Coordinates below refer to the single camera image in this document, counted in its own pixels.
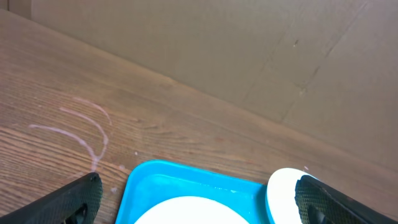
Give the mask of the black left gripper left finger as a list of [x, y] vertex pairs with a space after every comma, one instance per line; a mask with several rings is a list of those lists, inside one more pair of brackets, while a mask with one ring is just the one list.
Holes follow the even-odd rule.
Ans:
[[101, 178], [91, 172], [1, 217], [1, 224], [93, 224], [102, 195]]

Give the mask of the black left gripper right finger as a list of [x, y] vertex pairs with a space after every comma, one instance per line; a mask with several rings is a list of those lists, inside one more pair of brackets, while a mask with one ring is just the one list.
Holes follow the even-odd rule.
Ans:
[[295, 203], [304, 224], [397, 224], [309, 175], [296, 182]]

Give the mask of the yellow plate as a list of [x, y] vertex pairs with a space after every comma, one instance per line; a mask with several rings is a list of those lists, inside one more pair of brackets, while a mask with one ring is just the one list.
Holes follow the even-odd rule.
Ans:
[[231, 208], [204, 197], [175, 197], [150, 208], [136, 224], [248, 224]]

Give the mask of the light blue plate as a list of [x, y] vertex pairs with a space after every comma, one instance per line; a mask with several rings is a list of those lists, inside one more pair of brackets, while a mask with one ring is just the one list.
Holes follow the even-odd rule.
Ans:
[[304, 175], [312, 176], [293, 168], [282, 168], [271, 175], [266, 190], [266, 211], [271, 224], [302, 224], [295, 186]]

